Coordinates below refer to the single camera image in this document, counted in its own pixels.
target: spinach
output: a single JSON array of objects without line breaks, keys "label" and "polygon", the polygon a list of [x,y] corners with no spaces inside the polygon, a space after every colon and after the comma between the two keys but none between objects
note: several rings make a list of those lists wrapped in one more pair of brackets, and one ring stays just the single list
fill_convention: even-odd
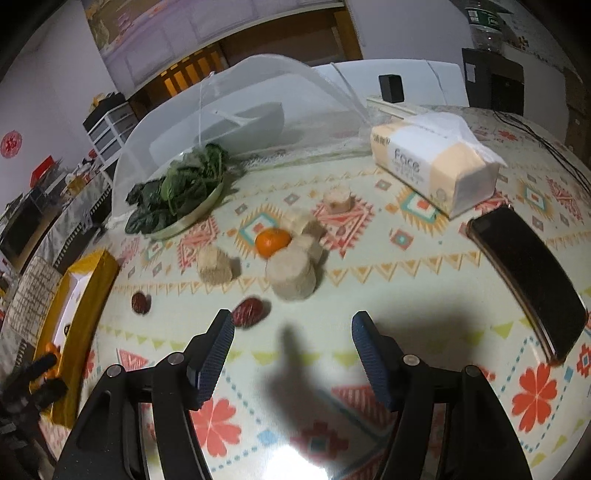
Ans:
[{"label": "spinach", "polygon": [[143,183],[136,183],[131,191],[127,194],[125,201],[129,205],[137,205],[142,201],[142,190],[144,189]]},{"label": "spinach", "polygon": [[223,180],[228,153],[219,145],[194,148],[173,161],[160,179],[134,185],[126,201],[137,205],[125,233],[154,233],[191,213]]}]

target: orange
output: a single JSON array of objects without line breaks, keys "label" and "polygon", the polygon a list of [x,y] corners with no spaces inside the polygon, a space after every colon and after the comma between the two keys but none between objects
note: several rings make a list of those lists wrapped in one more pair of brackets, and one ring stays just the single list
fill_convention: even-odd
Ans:
[{"label": "orange", "polygon": [[269,228],[263,230],[256,236],[255,247],[258,254],[267,259],[275,252],[287,247],[291,242],[291,235],[280,228]]},{"label": "orange", "polygon": [[55,346],[52,342],[47,342],[45,345],[45,353],[53,353],[57,358],[57,363],[43,374],[43,377],[49,380],[57,377],[57,371],[60,368],[61,353],[60,347]]}]

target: plate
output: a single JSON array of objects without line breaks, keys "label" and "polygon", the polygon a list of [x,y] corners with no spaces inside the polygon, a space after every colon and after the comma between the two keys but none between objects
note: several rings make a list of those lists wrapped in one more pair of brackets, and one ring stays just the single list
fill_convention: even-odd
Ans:
[{"label": "plate", "polygon": [[166,240],[185,231],[190,226],[193,226],[202,216],[206,215],[209,210],[213,208],[217,199],[220,198],[220,195],[222,194],[223,186],[224,180],[222,180],[220,185],[218,185],[216,189],[191,213],[178,219],[172,225],[169,225],[162,230],[158,230],[157,232],[149,233],[148,235],[145,235],[145,237],[155,241]]}]

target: smartphone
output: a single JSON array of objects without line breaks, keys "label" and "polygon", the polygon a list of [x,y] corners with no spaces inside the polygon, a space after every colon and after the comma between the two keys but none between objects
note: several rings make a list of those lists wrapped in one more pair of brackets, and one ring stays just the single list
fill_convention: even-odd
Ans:
[{"label": "smartphone", "polygon": [[466,232],[513,292],[548,363],[563,364],[583,332],[587,310],[556,257],[509,206],[470,220]]}]

